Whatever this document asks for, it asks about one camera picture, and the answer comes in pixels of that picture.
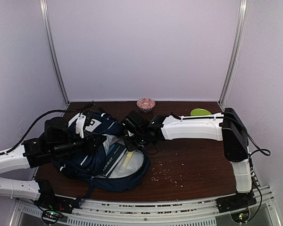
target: black cable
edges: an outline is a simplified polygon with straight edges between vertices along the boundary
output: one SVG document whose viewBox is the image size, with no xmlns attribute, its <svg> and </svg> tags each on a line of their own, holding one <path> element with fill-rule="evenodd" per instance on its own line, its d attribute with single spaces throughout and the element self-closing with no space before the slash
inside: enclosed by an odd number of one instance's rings
<svg viewBox="0 0 283 226">
<path fill-rule="evenodd" d="M 259 204 L 259 206 L 258 206 L 258 209 L 257 209 L 256 212 L 254 213 L 254 215 L 247 221 L 247 223 L 250 222 L 250 221 L 255 217 L 255 215 L 259 212 L 259 209 L 260 209 L 260 207 L 261 207 L 261 205 L 262 205 L 262 200 L 263 200 L 263 195 L 262 195 L 262 193 L 261 193 L 261 191 L 260 191 L 260 189 L 259 189 L 257 183 L 253 181 L 253 184 L 254 184 L 254 186 L 257 188 L 257 190 L 258 190 L 258 192 L 259 192 L 259 194 L 260 194 L 260 198 L 261 198 L 261 199 L 260 199 L 260 204 Z"/>
<path fill-rule="evenodd" d="M 153 144 L 155 147 L 156 147 L 156 152 L 155 153 L 149 153 L 149 152 L 147 152 L 147 154 L 149 154 L 149 155 L 155 155 L 155 154 L 157 154 L 158 152 L 159 152 L 159 147 L 157 146 L 157 145 L 155 145 L 155 144 Z"/>
<path fill-rule="evenodd" d="M 87 104 L 85 105 L 84 107 L 82 108 L 78 108 L 78 109 L 72 109 L 72 110 L 51 110 L 51 111 L 48 111 L 42 115 L 40 115 L 38 118 L 36 118 L 33 123 L 30 125 L 30 127 L 28 128 L 28 130 L 26 131 L 26 133 L 21 137 L 21 139 L 12 147 L 10 148 L 9 150 L 7 150 L 6 152 L 0 152 L 0 155 L 5 155 L 7 153 L 10 153 L 12 151 L 14 151 L 21 143 L 22 141 L 25 139 L 25 137 L 27 136 L 27 134 L 30 132 L 30 130 L 34 127 L 34 125 L 41 119 L 43 118 L 44 116 L 48 115 L 48 114 L 51 114 L 51 113 L 56 113 L 56 112 L 61 112 L 61 113 L 71 113 L 71 112 L 80 112 L 80 111 L 83 111 L 85 109 L 88 109 L 88 108 L 91 108 L 92 106 L 94 106 L 94 103 L 91 103 L 91 104 Z"/>
</svg>

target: dark wooden surface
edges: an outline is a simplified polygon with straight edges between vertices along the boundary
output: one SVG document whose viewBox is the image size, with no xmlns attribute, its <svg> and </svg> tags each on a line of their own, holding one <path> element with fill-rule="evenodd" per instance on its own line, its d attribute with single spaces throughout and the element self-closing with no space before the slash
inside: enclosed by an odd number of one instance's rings
<svg viewBox="0 0 283 226">
<path fill-rule="evenodd" d="M 69 109 L 80 108 L 86 103 L 72 103 Z M 98 102 L 94 107 L 103 107 L 118 120 L 123 119 L 135 102 Z M 157 102 L 150 113 L 142 113 L 151 120 L 156 114 L 189 115 L 194 108 L 205 108 L 212 113 L 220 112 L 214 102 Z M 65 115 L 67 119 L 75 113 Z M 132 191 L 122 193 L 95 189 L 91 198 L 95 200 L 125 202 L 174 201 L 212 197 L 235 193 L 233 169 L 223 154 L 222 142 L 206 139 L 177 139 L 158 143 L 159 153 L 150 155 L 151 167 L 143 182 Z M 148 152 L 155 147 L 147 146 Z M 83 195 L 88 185 L 70 180 L 52 166 L 41 166 L 36 179 L 50 181 L 59 195 L 77 197 Z"/>
</svg>

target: gray wall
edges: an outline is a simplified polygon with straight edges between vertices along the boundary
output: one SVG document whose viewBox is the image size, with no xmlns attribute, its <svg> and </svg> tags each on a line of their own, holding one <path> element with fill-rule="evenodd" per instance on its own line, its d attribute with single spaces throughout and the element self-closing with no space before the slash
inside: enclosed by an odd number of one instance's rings
<svg viewBox="0 0 283 226">
<path fill-rule="evenodd" d="M 239 0 L 48 1 L 69 99 L 218 100 L 239 7 Z"/>
<path fill-rule="evenodd" d="M 283 215 L 283 0 L 250 1 L 245 37 L 226 102 L 271 157 L 255 154 L 259 179 L 270 184 Z"/>
<path fill-rule="evenodd" d="M 13 146 L 34 119 L 65 108 L 50 60 L 39 0 L 0 0 L 0 150 Z M 39 136 L 43 122 L 29 137 Z M 30 179 L 31 170 L 5 174 Z M 11 199 L 0 197 L 0 226 Z"/>
</svg>

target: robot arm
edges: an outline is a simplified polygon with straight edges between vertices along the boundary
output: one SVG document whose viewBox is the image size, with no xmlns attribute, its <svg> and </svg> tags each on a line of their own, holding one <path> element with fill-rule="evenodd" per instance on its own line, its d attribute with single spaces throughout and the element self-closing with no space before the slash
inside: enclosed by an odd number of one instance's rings
<svg viewBox="0 0 283 226">
<path fill-rule="evenodd" d="M 122 121 L 127 130 L 124 141 L 129 150 L 177 138 L 206 138 L 223 141 L 224 154 L 230 161 L 236 180 L 237 194 L 219 200 L 219 211 L 229 211 L 256 202 L 252 192 L 252 163 L 246 129 L 232 108 L 207 116 L 157 115 L 148 121 L 131 111 Z"/>
<path fill-rule="evenodd" d="M 90 123 L 89 112 L 78 114 L 77 119 L 75 132 L 68 128 L 66 119 L 55 117 L 45 122 L 44 133 L 39 138 L 24 141 L 13 151 L 0 151 L 0 174 L 38 167 L 79 150 L 96 150 L 106 140 L 106 136 L 84 131 L 84 127 Z M 46 180 L 19 181 L 0 177 L 0 196 L 31 199 L 38 206 L 47 209 L 58 203 L 66 204 L 64 206 L 67 209 L 69 204 L 73 206 L 73 200 L 55 196 L 50 183 Z"/>
</svg>

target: pink bowl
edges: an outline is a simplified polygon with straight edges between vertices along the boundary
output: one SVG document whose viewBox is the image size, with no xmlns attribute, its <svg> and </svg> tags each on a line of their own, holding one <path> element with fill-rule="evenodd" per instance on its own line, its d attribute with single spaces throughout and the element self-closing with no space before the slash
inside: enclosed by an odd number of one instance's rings
<svg viewBox="0 0 283 226">
<path fill-rule="evenodd" d="M 142 98 L 139 99 L 136 104 L 142 112 L 150 112 L 155 106 L 155 101 L 150 98 Z"/>
</svg>

